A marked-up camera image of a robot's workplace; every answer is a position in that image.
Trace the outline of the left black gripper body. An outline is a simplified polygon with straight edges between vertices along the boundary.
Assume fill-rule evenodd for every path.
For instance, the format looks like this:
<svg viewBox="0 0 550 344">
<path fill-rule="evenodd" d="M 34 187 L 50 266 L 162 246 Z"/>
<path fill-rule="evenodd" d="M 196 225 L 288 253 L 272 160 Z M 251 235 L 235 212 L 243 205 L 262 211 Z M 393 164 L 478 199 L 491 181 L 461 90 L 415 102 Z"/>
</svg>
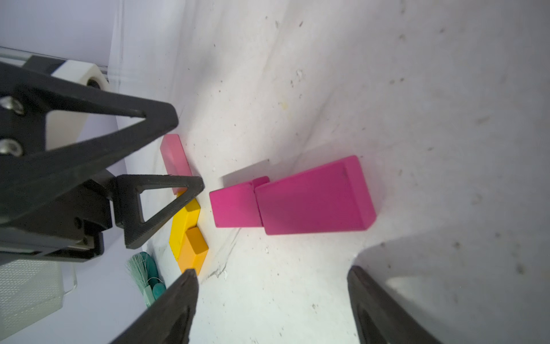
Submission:
<svg viewBox="0 0 550 344">
<path fill-rule="evenodd" d="M 104 170 L 51 203 L 1 225 L 1 263 L 85 262 L 103 255 L 103 232 L 113 227 L 113 179 Z"/>
</svg>

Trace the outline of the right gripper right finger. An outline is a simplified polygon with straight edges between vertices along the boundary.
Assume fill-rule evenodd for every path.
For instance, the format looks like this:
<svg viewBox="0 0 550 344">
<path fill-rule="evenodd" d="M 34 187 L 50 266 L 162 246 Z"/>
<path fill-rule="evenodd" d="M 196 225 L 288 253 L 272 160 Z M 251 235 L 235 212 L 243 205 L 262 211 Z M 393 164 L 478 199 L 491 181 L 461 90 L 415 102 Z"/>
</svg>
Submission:
<svg viewBox="0 0 550 344">
<path fill-rule="evenodd" d="M 440 342 L 360 266 L 349 269 L 347 283 L 361 343 Z"/>
</svg>

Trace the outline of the magenta block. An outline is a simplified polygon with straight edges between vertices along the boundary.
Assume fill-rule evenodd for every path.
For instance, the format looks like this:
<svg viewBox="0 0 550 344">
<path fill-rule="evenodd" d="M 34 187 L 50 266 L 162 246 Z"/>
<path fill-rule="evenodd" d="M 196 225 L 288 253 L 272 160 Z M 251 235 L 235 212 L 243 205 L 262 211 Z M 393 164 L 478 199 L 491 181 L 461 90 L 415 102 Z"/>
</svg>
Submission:
<svg viewBox="0 0 550 344">
<path fill-rule="evenodd" d="M 209 194 L 214 223 L 217 228 L 263 227 L 262 216 L 255 191 L 269 183 L 262 176 L 234 186 L 212 191 Z"/>
<path fill-rule="evenodd" d="M 364 231 L 377 219 L 357 156 L 267 183 L 255 194 L 268 235 Z"/>
</svg>

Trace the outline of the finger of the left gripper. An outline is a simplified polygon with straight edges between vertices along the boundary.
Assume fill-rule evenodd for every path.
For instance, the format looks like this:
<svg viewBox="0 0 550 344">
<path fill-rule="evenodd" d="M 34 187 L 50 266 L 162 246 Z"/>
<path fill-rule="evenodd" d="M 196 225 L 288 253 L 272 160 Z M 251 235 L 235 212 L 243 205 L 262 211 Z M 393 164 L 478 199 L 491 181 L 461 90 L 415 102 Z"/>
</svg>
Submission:
<svg viewBox="0 0 550 344">
<path fill-rule="evenodd" d="M 137 118 L 137 123 L 94 139 L 54 150 L 45 148 L 45 115 L 51 97 L 68 97 L 90 114 Z M 21 153 L 1 155 L 1 223 L 44 206 L 91 176 L 173 130 L 169 103 L 109 93 L 46 74 L 1 64 L 1 139 Z"/>
<path fill-rule="evenodd" d="M 115 223 L 124 232 L 125 247 L 141 248 L 204 189 L 200 176 L 114 177 Z"/>
</svg>

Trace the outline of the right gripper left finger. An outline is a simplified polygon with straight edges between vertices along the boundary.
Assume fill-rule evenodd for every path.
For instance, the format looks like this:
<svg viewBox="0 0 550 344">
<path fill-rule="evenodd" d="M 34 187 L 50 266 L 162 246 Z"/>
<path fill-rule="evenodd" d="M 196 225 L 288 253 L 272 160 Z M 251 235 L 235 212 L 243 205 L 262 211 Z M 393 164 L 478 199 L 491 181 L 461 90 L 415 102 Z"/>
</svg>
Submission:
<svg viewBox="0 0 550 344">
<path fill-rule="evenodd" d="M 114 343 L 188 343 L 199 297 L 194 269 L 187 269 Z"/>
</svg>

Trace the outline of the yellow block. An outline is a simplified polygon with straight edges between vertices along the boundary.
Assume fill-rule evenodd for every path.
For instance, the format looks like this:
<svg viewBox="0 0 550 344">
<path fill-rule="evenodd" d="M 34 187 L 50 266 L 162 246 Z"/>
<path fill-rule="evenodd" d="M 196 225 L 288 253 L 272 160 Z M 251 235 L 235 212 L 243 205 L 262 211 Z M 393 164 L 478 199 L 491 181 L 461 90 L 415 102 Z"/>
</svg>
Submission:
<svg viewBox="0 0 550 344">
<path fill-rule="evenodd" d="M 184 234 L 188 229 L 197 226 L 200 211 L 200 204 L 196 199 L 193 199 L 173 217 L 168 243 L 176 261 L 178 261 L 180 257 Z"/>
</svg>

